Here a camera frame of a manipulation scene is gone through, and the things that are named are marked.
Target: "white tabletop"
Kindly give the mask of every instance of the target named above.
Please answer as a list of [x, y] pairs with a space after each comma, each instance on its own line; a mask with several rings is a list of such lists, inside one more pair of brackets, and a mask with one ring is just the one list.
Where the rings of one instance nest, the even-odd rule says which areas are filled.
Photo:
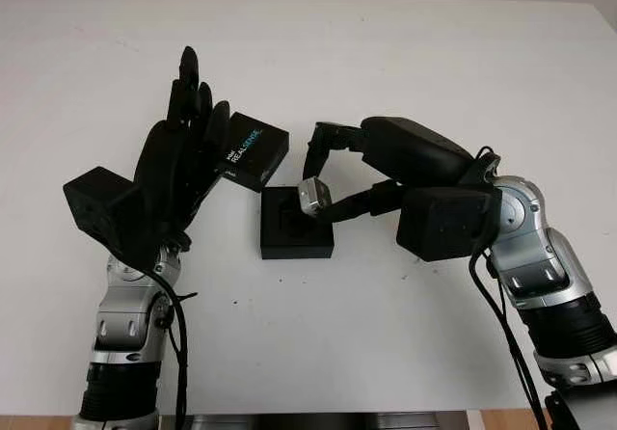
[[[0, 414], [78, 411], [106, 252], [77, 230], [62, 185], [96, 165], [132, 176], [186, 44], [215, 99], [291, 132], [271, 185], [297, 183], [316, 121], [403, 116], [471, 152], [492, 145], [502, 174], [542, 188], [617, 322], [617, 35], [592, 7], [0, 0]], [[350, 153], [322, 177], [336, 198], [381, 178]], [[261, 260], [258, 221], [259, 196], [223, 180], [188, 229], [189, 412], [525, 405], [465, 262], [397, 247], [398, 213], [337, 225], [327, 260]]]

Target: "black rubber grip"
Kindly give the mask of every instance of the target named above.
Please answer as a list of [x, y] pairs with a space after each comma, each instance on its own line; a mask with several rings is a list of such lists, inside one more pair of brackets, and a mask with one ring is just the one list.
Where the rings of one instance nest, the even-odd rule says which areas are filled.
[[156, 409], [161, 363], [91, 363], [79, 416], [86, 420], [124, 420]]
[[591, 355], [617, 344], [617, 335], [591, 292], [554, 307], [520, 309], [536, 351], [545, 358]]

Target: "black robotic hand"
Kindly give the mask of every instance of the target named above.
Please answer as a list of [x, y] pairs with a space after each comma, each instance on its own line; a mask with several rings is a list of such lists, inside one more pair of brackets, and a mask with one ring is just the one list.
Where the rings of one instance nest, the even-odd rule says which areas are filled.
[[[346, 148], [390, 179], [332, 203], [317, 177], [330, 150]], [[491, 149], [474, 158], [407, 119], [371, 117], [360, 128], [320, 122], [308, 143], [300, 208], [323, 226], [400, 208], [400, 246], [426, 261], [469, 256], [496, 235], [501, 193], [491, 179], [498, 162]]]
[[77, 226], [117, 259], [150, 271], [162, 246], [182, 252], [184, 232], [221, 175], [256, 191], [288, 150], [288, 133], [213, 106], [186, 47], [165, 120], [149, 132], [133, 181], [96, 167], [64, 186]]

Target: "wooden floor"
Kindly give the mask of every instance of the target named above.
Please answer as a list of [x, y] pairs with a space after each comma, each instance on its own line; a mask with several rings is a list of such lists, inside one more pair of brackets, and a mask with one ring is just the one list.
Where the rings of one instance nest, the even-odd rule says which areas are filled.
[[[533, 414], [525, 409], [482, 411], [486, 430], [535, 430]], [[68, 430], [70, 417], [0, 416], [0, 430]]]

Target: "silver metal part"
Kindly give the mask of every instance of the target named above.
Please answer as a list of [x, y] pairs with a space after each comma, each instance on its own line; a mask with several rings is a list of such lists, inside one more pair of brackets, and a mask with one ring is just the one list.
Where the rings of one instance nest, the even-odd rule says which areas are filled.
[[[154, 268], [173, 285], [179, 276], [176, 254], [162, 249]], [[165, 331], [156, 321], [167, 316], [168, 298], [151, 278], [110, 256], [108, 289], [98, 308], [94, 363], [161, 361]]]
[[107, 420], [95, 422], [75, 416], [71, 423], [73, 430], [156, 430], [158, 428], [158, 411], [147, 416], [128, 420]]
[[545, 358], [534, 353], [545, 380], [557, 388], [587, 386], [617, 380], [617, 346], [575, 358]]
[[516, 176], [500, 177], [495, 186], [502, 207], [491, 260], [515, 307], [551, 307], [591, 292], [568, 240], [549, 228], [540, 190]]
[[193, 416], [191, 430], [253, 430], [253, 416]]
[[439, 430], [436, 413], [380, 413], [374, 417], [371, 430], [416, 429]]
[[330, 189], [317, 177], [310, 177], [298, 184], [300, 208], [309, 216], [316, 216], [319, 210], [332, 204]]

